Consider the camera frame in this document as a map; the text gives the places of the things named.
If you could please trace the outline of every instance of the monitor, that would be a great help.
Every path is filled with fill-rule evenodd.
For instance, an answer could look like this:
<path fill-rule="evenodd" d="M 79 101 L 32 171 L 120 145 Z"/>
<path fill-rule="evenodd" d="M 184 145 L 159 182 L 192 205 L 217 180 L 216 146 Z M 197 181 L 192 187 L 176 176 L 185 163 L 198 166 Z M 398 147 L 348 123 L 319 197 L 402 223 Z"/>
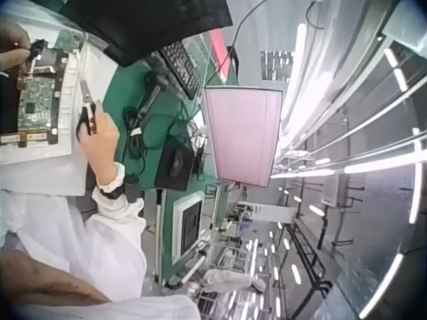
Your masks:
<path fill-rule="evenodd" d="M 267 187 L 278 142 L 283 91 L 206 87 L 207 126 L 218 178 Z"/>
<path fill-rule="evenodd" d="M 176 41 L 232 25 L 226 0 L 68 0 L 61 14 L 126 67 Z"/>

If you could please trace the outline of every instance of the black keyboard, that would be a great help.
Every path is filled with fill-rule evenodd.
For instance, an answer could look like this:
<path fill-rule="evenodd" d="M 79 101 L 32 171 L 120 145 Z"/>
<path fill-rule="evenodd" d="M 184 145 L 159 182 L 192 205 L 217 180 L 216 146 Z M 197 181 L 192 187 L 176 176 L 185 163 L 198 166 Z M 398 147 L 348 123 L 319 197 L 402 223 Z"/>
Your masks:
<path fill-rule="evenodd" d="M 193 63 L 182 42 L 178 41 L 166 45 L 159 50 L 159 53 L 178 80 L 188 99 L 193 100 L 199 89 L 199 81 L 195 75 Z"/>

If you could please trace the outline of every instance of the electronic component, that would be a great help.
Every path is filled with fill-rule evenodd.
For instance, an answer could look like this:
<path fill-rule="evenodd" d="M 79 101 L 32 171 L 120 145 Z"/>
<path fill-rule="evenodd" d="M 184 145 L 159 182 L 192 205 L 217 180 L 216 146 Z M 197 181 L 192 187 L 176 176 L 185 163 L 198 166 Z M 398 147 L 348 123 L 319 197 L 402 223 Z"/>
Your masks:
<path fill-rule="evenodd" d="M 1 110 L 8 122 L 2 122 L 0 145 L 26 147 L 28 141 L 58 142 L 59 100 L 68 53 L 40 48 L 42 44 L 47 42 L 38 40 L 31 46 L 31 54 L 36 56 L 27 68 L 28 76 L 14 78 L 15 87 L 19 80 L 21 90 L 16 100 L 10 99 Z"/>
<path fill-rule="evenodd" d="M 199 89 L 199 81 L 187 50 L 181 41 L 166 45 L 159 50 L 170 71 L 178 80 L 188 99 L 193 100 Z"/>

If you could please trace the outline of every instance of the human hand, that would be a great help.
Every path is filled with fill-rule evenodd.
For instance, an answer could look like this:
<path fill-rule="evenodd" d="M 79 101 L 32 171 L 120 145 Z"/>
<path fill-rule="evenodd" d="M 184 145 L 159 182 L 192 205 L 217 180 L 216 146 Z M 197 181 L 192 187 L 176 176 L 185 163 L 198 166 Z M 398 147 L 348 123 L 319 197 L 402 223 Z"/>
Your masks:
<path fill-rule="evenodd" d="M 22 64 L 30 54 L 28 33 L 14 23 L 5 21 L 0 23 L 0 44 L 2 49 L 11 49 L 0 53 L 0 71 Z"/>
<path fill-rule="evenodd" d="M 96 101 L 96 133 L 89 135 L 87 127 L 79 130 L 80 147 L 86 155 L 98 184 L 109 185 L 117 175 L 114 154 L 119 141 L 119 130 L 108 113 L 103 112 L 102 104 Z"/>

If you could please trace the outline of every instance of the green workbench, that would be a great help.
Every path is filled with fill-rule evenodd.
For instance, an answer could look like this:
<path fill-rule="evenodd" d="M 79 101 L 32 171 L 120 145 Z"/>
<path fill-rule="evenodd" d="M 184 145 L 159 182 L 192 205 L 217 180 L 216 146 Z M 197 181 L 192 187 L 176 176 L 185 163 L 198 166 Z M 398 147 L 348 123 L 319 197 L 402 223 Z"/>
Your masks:
<path fill-rule="evenodd" d="M 209 67 L 207 70 L 207 77 L 211 77 L 215 71 L 215 66 L 212 64 L 211 60 L 209 60 Z M 107 90 L 103 108 L 104 111 L 111 115 L 120 132 L 116 161 L 121 162 L 126 140 L 125 125 L 122 119 L 123 108 L 127 106 L 138 106 L 140 104 L 142 97 L 146 94 L 144 75 L 148 71 L 149 68 L 143 63 L 135 63 L 127 68 L 119 67 Z M 238 84 L 234 71 L 230 70 L 226 84 Z M 222 85 L 222 82 L 219 77 L 215 76 L 210 81 L 210 85 Z M 185 107 L 187 109 L 187 112 L 184 113 L 186 117 L 194 116 L 194 104 L 186 103 Z M 154 188 L 155 174 L 159 165 L 167 128 L 179 113 L 181 113 L 181 101 L 173 93 L 165 91 L 157 96 L 153 107 L 147 114 L 146 121 L 144 122 L 147 123 L 144 131 L 144 142 L 150 148 L 153 147 L 153 149 L 147 152 L 145 156 L 145 170 L 139 176 L 139 187 L 141 189 Z M 180 128 L 173 128 L 171 134 L 188 135 L 188 132 L 186 128 L 185 132 Z M 129 156 L 125 157 L 125 165 L 128 173 L 138 174 L 142 169 L 142 161 L 130 159 Z M 188 183 L 187 191 L 167 191 L 166 193 L 165 203 L 163 204 L 162 277 L 164 279 L 169 279 L 177 271 L 177 268 L 179 268 L 179 266 L 174 268 L 171 260 L 173 202 L 196 191 L 205 191 L 205 186 L 207 184 L 215 184 L 218 182 L 214 175 L 214 168 L 205 166 L 204 171 L 205 178 L 203 181 L 198 181 L 196 177 L 192 176 Z M 224 189 L 224 186 L 221 186 L 218 213 L 225 213 L 227 193 Z M 217 221 L 220 221 L 222 218 L 223 217 L 220 215 L 217 217 Z"/>

